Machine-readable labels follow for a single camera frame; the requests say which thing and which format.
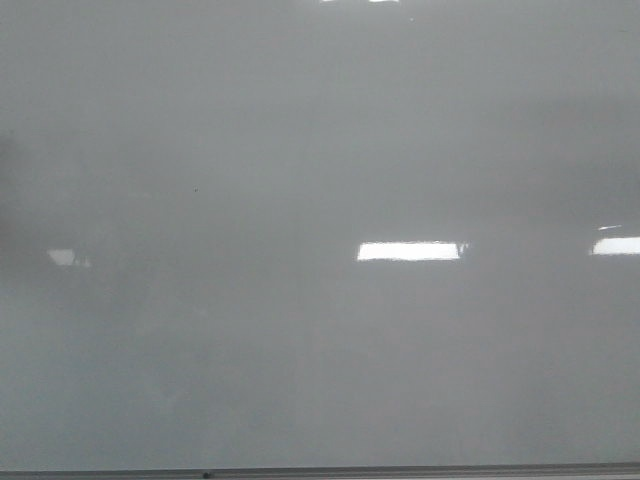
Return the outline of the white whiteboard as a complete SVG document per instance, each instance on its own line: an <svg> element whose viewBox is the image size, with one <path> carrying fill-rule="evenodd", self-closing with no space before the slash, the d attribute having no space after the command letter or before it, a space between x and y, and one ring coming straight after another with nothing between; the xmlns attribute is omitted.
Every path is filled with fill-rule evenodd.
<svg viewBox="0 0 640 480"><path fill-rule="evenodd" d="M5 1L5 470L639 458L635 1Z"/></svg>

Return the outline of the grey aluminium whiteboard frame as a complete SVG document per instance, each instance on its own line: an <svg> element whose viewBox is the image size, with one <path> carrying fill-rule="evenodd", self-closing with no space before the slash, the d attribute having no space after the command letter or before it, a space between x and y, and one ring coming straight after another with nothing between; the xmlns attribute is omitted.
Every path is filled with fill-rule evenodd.
<svg viewBox="0 0 640 480"><path fill-rule="evenodd" d="M639 464L2 471L3 479L637 479Z"/></svg>

